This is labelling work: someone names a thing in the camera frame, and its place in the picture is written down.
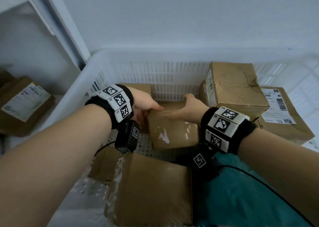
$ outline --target white wall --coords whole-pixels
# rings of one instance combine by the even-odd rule
[[[64,0],[101,48],[319,48],[319,0]]]
[[[0,14],[0,63],[29,76],[52,94],[65,94],[79,74],[29,3]]]

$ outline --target barcode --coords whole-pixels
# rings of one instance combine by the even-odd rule
[[[282,98],[277,98],[277,103],[278,103],[278,106],[280,108],[281,111],[287,111],[287,108],[286,108],[286,105],[284,103],[284,100]]]

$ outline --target hand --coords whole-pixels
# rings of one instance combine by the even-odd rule
[[[148,115],[148,111],[150,109],[154,109],[157,111],[163,111],[164,108],[156,103],[152,97],[143,91],[137,90],[135,88],[127,87],[134,98],[133,111],[134,116],[133,120],[138,122],[139,124],[145,124],[145,118]]]
[[[185,98],[186,105],[184,108],[164,111],[161,115],[171,120],[183,120],[194,124],[200,124],[204,113],[209,109],[209,107],[195,98],[193,94],[186,94]]]

